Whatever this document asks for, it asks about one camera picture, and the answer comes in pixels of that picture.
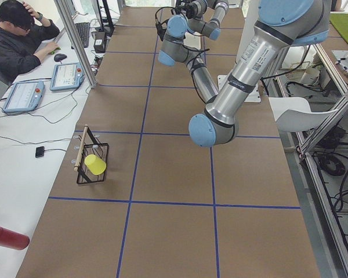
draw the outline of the person's hand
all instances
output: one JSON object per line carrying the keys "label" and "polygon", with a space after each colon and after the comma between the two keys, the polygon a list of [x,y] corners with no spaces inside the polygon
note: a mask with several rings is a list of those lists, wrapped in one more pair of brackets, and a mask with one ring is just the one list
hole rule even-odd
{"label": "person's hand", "polygon": [[23,6],[26,8],[26,10],[30,13],[30,15],[32,15],[33,17],[35,17],[36,19],[38,19],[40,17],[40,14],[38,12],[36,12],[34,10],[33,7],[31,7],[29,4],[27,4],[26,2],[22,2]]}
{"label": "person's hand", "polygon": [[59,46],[55,42],[49,42],[44,48],[46,49],[47,53],[50,53],[59,48]]}

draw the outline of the keyboard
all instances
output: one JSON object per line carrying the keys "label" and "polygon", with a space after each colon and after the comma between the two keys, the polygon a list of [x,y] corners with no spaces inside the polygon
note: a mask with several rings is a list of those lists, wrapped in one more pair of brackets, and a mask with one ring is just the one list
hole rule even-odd
{"label": "keyboard", "polygon": [[90,23],[89,22],[80,22],[75,23],[77,32],[79,33],[82,45],[84,48],[89,46],[89,29],[90,29]]}

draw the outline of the black box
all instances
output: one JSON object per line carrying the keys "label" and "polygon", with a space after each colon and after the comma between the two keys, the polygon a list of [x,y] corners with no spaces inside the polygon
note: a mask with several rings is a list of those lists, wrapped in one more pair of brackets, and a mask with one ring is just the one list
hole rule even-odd
{"label": "black box", "polygon": [[107,35],[105,32],[95,33],[94,50],[96,53],[106,52]]}

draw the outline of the blue joint cap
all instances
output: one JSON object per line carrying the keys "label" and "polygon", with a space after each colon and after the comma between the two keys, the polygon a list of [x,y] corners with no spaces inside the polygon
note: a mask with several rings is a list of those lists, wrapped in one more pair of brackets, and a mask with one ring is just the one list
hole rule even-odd
{"label": "blue joint cap", "polygon": [[168,21],[168,29],[170,36],[175,38],[183,38],[187,31],[187,19],[180,14],[172,16]]}
{"label": "blue joint cap", "polygon": [[328,34],[329,34],[329,30],[326,30],[318,34],[305,36],[304,38],[296,39],[291,46],[314,45],[316,43],[320,43],[326,40]]}
{"label": "blue joint cap", "polygon": [[169,67],[173,67],[175,64],[175,60],[162,50],[158,53],[158,61],[163,65],[168,65]]}
{"label": "blue joint cap", "polygon": [[209,39],[212,39],[213,41],[216,41],[218,39],[218,37],[220,36],[220,29],[217,28],[217,29],[214,29],[210,36],[209,36]]}
{"label": "blue joint cap", "polygon": [[259,20],[270,26],[285,26],[301,18],[312,6],[314,0],[283,0],[278,7],[271,0],[260,0]]}
{"label": "blue joint cap", "polygon": [[216,133],[211,120],[204,114],[194,115],[188,124],[192,141],[201,147],[215,144]]}

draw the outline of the black hair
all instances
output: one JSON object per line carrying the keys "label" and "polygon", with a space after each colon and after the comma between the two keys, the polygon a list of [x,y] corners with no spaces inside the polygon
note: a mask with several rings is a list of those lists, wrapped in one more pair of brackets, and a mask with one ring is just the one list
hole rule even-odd
{"label": "black hair", "polygon": [[8,21],[25,30],[30,29],[35,20],[22,3],[17,0],[6,0],[0,5],[0,21]]}

